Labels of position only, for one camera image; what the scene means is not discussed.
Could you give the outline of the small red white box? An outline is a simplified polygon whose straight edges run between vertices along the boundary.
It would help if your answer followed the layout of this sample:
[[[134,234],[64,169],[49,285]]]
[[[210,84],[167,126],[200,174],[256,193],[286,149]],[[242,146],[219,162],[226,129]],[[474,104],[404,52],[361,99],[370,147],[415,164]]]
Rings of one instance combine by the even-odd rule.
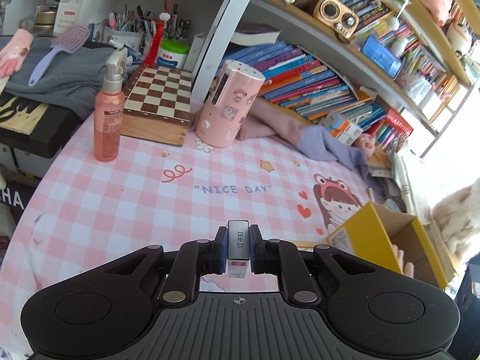
[[[228,222],[228,276],[243,279],[246,277],[250,260],[250,224],[246,220]]]

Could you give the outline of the pink knit glove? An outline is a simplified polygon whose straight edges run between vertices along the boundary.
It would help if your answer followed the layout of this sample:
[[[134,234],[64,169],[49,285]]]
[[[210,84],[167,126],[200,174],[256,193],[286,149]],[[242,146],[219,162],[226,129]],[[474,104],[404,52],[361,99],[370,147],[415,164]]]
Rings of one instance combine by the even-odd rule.
[[[413,278],[414,277],[414,265],[411,262],[404,261],[404,251],[401,250],[397,245],[393,244],[392,249],[397,259],[397,263],[401,268],[404,275],[407,277]]]

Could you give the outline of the yellow cardboard box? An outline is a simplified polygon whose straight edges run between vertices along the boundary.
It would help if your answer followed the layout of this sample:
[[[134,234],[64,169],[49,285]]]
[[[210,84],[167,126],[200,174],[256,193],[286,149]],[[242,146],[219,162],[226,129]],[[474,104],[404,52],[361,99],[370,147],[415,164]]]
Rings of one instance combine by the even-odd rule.
[[[439,289],[448,286],[448,278],[434,245],[414,215],[390,211],[368,202],[327,240],[336,249],[402,273],[404,270],[394,253],[394,248],[398,247],[403,251],[403,261],[414,265],[415,279]]]

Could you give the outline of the pink purple cloth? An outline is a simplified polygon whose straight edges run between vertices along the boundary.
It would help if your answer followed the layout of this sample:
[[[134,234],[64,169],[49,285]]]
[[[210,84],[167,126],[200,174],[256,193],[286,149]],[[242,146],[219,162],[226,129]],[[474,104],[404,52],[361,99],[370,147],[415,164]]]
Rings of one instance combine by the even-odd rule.
[[[337,162],[351,171],[357,171],[373,190],[377,201],[386,199],[380,184],[369,174],[367,158],[361,149],[344,145],[324,127],[303,124],[299,119],[257,98],[246,120],[241,122],[236,138],[244,141],[260,137],[272,137],[310,159]]]

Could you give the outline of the orange white carton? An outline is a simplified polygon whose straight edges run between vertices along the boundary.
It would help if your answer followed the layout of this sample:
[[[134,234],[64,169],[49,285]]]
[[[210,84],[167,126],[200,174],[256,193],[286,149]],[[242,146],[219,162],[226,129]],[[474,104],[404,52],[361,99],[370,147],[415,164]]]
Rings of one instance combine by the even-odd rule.
[[[323,117],[320,120],[320,125],[332,137],[346,146],[352,146],[354,141],[363,133],[360,126],[336,111],[331,111],[327,116]]]

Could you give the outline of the pink pig plush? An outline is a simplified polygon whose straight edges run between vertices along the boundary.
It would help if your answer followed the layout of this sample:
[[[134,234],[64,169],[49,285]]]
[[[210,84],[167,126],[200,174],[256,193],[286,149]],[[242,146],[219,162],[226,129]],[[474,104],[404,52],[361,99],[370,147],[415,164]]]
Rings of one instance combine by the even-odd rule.
[[[374,155],[375,151],[375,136],[362,133],[354,141],[354,147],[360,149],[366,158]]]

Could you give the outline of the pink cylinder humidifier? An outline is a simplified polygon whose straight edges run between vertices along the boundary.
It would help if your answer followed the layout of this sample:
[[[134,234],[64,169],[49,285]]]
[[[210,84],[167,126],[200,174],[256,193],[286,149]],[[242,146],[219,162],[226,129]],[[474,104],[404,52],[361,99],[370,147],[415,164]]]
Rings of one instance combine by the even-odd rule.
[[[214,90],[204,103],[195,133],[215,148],[230,146],[256,100],[264,75],[245,63],[224,61]]]

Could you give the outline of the row of books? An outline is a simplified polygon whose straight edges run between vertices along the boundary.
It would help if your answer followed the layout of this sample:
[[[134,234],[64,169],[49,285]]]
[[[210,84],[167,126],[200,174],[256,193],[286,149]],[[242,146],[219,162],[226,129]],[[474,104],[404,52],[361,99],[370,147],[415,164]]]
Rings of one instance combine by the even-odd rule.
[[[227,59],[260,71],[265,81],[257,98],[305,125],[319,125],[323,117],[336,111],[368,133],[388,112],[384,105],[362,88],[355,88],[331,65],[285,41],[254,46],[230,45],[216,72],[215,84]]]

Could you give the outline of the wooden chess box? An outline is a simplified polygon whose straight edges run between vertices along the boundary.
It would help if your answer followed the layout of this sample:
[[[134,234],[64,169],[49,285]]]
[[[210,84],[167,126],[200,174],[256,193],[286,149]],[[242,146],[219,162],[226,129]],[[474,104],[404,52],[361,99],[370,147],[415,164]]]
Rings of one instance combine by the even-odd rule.
[[[124,86],[120,133],[181,147],[191,123],[190,72],[172,67],[140,66]]]

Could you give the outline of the red book set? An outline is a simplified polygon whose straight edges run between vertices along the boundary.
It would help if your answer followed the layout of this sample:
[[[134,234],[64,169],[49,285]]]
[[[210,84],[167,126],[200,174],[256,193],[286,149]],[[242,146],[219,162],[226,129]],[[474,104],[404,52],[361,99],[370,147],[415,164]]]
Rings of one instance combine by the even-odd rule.
[[[390,109],[368,130],[381,150],[394,152],[404,146],[412,132],[412,126],[394,109]]]

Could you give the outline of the pink spray bottle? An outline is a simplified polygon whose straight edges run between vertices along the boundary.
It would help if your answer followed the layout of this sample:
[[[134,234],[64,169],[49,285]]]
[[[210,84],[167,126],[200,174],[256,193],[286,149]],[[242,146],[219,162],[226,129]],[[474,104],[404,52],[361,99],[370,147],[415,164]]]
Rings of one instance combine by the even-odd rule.
[[[128,51],[115,50],[106,61],[103,86],[94,104],[94,156],[98,161],[110,162],[120,149],[120,131],[123,121],[125,94],[123,76]]]

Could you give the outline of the green lid cream jar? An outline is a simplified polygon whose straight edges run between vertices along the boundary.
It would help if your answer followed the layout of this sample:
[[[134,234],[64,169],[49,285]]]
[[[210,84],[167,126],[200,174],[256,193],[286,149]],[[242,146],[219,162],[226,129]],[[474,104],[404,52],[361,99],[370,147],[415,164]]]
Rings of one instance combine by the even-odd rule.
[[[156,64],[168,68],[182,69],[189,52],[189,45],[174,39],[164,38],[160,42]]]

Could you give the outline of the red tassel ornament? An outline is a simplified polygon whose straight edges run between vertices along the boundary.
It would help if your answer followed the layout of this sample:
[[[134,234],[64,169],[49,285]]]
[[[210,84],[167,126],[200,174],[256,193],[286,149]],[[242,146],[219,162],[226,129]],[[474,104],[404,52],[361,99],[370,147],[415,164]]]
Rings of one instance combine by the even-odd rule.
[[[155,32],[154,37],[150,43],[150,47],[148,49],[148,53],[144,58],[143,64],[146,67],[153,67],[155,65],[155,61],[157,58],[157,54],[160,47],[160,42],[163,37],[164,33],[164,26],[170,20],[170,14],[167,12],[163,12],[160,14],[159,19],[154,22],[155,24]]]

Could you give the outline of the retro wooden radio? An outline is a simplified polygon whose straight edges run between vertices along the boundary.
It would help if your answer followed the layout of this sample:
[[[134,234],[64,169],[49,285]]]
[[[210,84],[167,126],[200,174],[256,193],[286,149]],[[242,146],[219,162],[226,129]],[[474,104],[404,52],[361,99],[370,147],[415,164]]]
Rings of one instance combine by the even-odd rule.
[[[355,33],[360,23],[359,16],[339,0],[318,0],[312,16],[345,39]]]

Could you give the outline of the purple hairbrush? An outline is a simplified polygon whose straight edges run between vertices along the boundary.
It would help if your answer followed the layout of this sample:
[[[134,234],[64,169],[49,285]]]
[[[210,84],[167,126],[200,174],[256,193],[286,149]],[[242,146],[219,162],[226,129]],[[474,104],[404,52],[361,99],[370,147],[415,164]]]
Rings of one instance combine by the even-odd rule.
[[[28,85],[30,87],[35,86],[47,68],[50,66],[54,57],[59,53],[66,53],[72,55],[77,52],[80,47],[84,45],[90,34],[88,25],[72,25],[65,29],[61,34],[57,35],[50,45],[50,51],[38,62],[32,71],[31,76],[28,79]]]

